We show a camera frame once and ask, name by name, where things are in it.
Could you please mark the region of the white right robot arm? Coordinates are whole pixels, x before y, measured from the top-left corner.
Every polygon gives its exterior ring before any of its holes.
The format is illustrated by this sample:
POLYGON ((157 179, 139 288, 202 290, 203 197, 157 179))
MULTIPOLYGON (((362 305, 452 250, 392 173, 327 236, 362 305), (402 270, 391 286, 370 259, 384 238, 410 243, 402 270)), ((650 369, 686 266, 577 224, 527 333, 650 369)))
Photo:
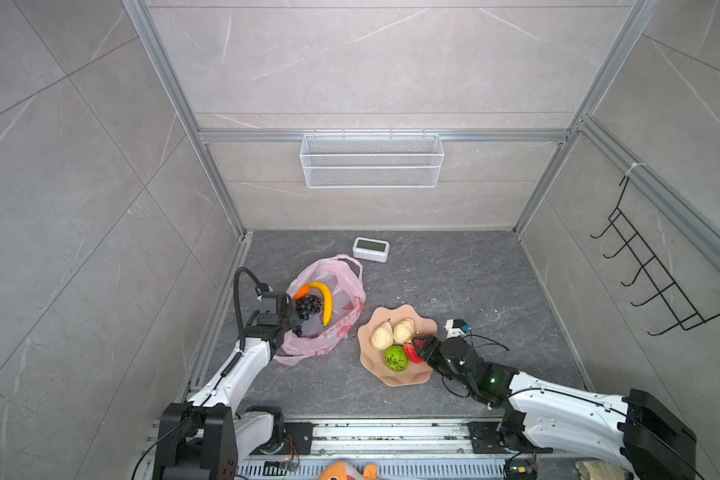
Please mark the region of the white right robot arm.
POLYGON ((461 336, 413 338, 416 355, 466 397, 504 412, 500 443, 521 453, 563 450, 617 465, 637 479, 699 479, 697 438, 652 394, 606 395, 550 383, 484 360, 461 336))

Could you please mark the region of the green fake apple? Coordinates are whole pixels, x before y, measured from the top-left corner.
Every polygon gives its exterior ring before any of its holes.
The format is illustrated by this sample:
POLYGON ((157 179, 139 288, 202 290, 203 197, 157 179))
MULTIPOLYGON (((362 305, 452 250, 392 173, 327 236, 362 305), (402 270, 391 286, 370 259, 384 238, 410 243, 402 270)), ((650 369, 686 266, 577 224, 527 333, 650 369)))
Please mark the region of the green fake apple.
POLYGON ((392 345, 384 352, 384 365, 393 372, 403 372, 407 369, 409 358, 401 345, 392 345))

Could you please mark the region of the pink wavy plate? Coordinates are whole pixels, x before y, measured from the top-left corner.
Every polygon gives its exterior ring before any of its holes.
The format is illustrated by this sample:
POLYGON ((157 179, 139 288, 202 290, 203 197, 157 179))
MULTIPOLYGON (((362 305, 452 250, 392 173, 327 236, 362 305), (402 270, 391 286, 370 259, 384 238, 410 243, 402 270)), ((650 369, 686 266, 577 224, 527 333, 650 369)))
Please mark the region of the pink wavy plate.
POLYGON ((357 334, 361 364, 391 387, 423 384, 431 378, 433 373, 433 369, 424 362, 409 364, 404 371, 394 372, 384 365, 384 353, 371 345, 371 334, 382 323, 389 320, 390 324, 395 326, 405 318, 413 320, 417 334, 436 336, 439 333, 439 326, 434 320, 420 316, 412 306, 404 304, 396 309, 378 307, 370 320, 359 328, 357 334))

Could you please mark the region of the orange fake orange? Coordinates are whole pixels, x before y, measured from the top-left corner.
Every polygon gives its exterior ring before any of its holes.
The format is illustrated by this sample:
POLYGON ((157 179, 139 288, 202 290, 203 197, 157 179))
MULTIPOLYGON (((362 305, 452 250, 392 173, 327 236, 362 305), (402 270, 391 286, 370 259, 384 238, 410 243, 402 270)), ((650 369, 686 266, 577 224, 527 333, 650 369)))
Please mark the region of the orange fake orange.
POLYGON ((310 286, 308 284, 304 284, 294 295, 294 300, 299 300, 302 297, 310 294, 310 286))

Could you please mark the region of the pink plastic shopping bag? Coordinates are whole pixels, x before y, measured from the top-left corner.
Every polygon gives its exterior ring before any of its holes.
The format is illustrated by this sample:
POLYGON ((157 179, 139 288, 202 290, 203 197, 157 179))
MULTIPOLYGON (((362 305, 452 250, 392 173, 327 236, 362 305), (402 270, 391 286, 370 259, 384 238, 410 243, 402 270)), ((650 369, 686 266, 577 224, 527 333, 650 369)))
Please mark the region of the pink plastic shopping bag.
POLYGON ((305 289, 317 297, 321 308, 285 333, 274 360, 293 366, 331 352, 346 338, 365 306, 362 274, 362 264, 346 254, 319 259, 302 270, 287 293, 296 296, 305 289))

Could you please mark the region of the beige fake fruit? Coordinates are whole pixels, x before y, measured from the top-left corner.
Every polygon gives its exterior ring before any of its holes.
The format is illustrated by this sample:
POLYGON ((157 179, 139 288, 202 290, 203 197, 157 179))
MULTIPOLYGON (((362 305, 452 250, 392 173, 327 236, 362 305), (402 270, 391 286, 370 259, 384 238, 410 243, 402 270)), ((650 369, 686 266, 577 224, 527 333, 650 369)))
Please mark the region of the beige fake fruit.
POLYGON ((379 351, 385 351, 394 344, 393 327, 389 321, 380 324, 370 336, 371 346, 379 351))

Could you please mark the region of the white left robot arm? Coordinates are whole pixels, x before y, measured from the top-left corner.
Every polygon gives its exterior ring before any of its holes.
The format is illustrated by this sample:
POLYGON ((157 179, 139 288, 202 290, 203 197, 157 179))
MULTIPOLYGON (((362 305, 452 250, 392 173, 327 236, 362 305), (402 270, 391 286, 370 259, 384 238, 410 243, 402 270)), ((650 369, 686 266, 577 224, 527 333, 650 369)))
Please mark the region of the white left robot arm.
POLYGON ((225 363, 197 393, 163 411, 157 439, 137 461, 131 477, 236 479, 238 465, 255 450, 277 452, 285 442, 282 410, 238 407, 291 329, 294 302, 248 268, 232 284, 238 339, 225 363))

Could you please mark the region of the red fake fruit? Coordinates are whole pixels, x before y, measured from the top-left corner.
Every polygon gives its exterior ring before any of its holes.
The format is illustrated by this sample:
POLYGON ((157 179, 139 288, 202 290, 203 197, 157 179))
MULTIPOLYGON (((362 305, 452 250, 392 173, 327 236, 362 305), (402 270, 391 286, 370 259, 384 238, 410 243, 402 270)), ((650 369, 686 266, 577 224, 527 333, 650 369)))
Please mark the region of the red fake fruit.
POLYGON ((410 363, 421 364, 423 362, 423 360, 417 354, 415 345, 412 342, 406 342, 403 345, 403 351, 410 363))

